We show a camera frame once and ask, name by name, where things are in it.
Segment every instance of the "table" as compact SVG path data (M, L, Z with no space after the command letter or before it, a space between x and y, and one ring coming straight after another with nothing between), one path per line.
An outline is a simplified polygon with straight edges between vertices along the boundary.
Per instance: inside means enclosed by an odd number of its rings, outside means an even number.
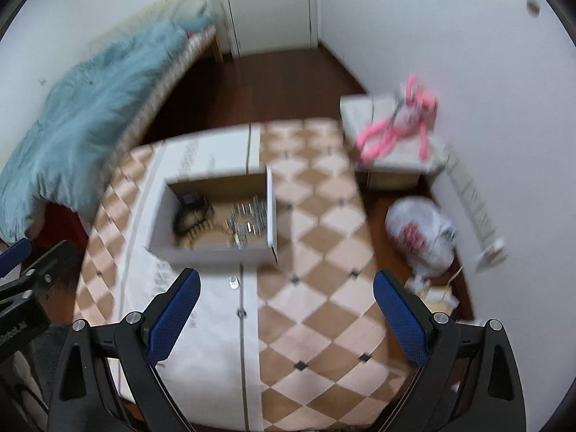
M146 251L166 180L260 165L274 175L278 267L196 268L200 300L157 370L192 423L254 431L370 425L409 368L388 354L366 216L334 120L253 123L132 150L94 222L75 319L114 323L180 272ZM111 369L131 399L116 361Z

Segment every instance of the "checkered tablecloth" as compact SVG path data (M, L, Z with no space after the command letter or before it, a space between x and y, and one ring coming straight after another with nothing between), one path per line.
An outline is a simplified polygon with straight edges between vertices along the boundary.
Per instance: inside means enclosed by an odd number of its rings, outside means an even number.
M259 128L260 161L274 175L279 260L256 272L263 428L370 425L409 369L390 354L375 304L378 268L339 124ZM76 299L76 316L91 324L113 321L116 268L154 154L149 146L131 152L94 223Z

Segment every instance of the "wooden floor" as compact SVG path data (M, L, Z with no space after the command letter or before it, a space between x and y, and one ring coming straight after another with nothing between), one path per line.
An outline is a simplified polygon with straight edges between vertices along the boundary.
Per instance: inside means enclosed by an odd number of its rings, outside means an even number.
M145 142L220 126L289 118L340 118L340 97L362 94L362 86L327 50L294 50L195 63L159 112ZM405 281L410 268L392 249L384 229L388 207L406 194L429 196L420 184L409 193L362 191L376 260ZM452 271L459 265L454 263ZM447 278L436 280L445 284ZM453 283L461 301L456 316L472 319L463 278Z

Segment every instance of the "bed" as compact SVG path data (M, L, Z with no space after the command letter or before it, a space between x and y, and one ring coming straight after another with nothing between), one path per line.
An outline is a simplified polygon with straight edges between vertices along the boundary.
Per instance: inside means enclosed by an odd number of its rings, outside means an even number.
M195 60L208 48L221 60L219 17L218 0L161 0L89 43L94 57L53 88L44 113L2 170L2 241L11 245L27 237L50 246L65 237L85 245L82 227L90 229L124 154L141 143ZM98 83L110 85L109 91ZM124 98L114 97L122 90ZM59 158L60 151L66 154Z

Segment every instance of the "white wall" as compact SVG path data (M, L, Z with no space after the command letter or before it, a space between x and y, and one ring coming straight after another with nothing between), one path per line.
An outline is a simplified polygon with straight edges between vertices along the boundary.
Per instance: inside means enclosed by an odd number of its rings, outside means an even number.
M41 114L50 88L88 57L86 43L153 1L28 0L24 4L0 41L0 170Z
M479 317L503 321L529 430L576 375L576 48L545 0L321 0L321 40L371 92L410 72L440 95L437 131L454 145L507 243L502 265L467 283ZM480 248L444 176L433 193L459 228L463 261Z

